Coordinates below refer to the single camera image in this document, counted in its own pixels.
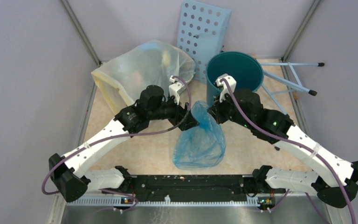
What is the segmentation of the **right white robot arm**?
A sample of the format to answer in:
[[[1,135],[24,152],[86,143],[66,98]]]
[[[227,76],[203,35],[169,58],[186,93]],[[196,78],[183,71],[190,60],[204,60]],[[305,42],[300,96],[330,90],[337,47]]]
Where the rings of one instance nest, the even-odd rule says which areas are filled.
[[[335,208],[347,206],[340,185],[350,201],[356,197],[358,161],[348,162],[337,157],[307,136],[289,115],[264,108],[259,95],[251,90],[239,89],[234,96],[247,118],[262,130],[257,130],[243,118],[229,93],[225,94],[223,100],[220,100],[219,94],[214,96],[213,104],[207,110],[218,124],[231,121],[243,126],[255,137],[289,152],[312,169],[300,172],[263,165],[252,172],[258,191],[290,189],[312,193]]]

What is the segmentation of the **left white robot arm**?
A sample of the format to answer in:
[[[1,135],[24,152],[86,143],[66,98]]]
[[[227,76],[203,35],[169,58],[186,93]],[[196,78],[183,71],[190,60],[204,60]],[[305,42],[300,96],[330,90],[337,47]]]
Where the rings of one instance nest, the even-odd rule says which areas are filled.
[[[198,126],[191,115],[188,102],[180,104],[180,91],[187,89],[181,82],[169,85],[166,97],[157,85],[149,85],[141,91],[134,104],[120,110],[118,114],[96,135],[64,155],[53,154],[48,160],[49,173],[42,183],[44,194],[50,179],[64,200],[74,202],[87,192],[100,189],[116,189],[127,192],[131,181],[123,168],[90,171],[90,167],[114,147],[135,136],[142,136],[152,120],[168,120],[172,128],[181,131]]]

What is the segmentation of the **teal plastic trash bin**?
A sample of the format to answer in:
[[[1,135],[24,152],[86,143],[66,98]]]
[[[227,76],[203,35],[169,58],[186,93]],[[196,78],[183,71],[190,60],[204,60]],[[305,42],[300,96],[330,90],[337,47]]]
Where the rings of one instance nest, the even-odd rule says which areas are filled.
[[[262,66],[250,55],[237,51],[219,53],[210,59],[206,67],[209,106],[213,104],[214,96],[220,94],[215,81],[223,74],[228,74],[235,79],[236,89],[247,88],[253,92],[261,87],[264,80]]]

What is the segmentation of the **blue plastic trash bag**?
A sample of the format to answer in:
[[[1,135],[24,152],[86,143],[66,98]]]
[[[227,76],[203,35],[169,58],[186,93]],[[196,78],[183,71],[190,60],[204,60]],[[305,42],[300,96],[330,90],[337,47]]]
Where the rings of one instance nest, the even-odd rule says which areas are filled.
[[[224,158],[224,132],[207,109],[208,104],[205,101],[196,101],[191,108],[199,126],[180,134],[172,157],[173,164],[179,169],[211,168],[217,166]]]

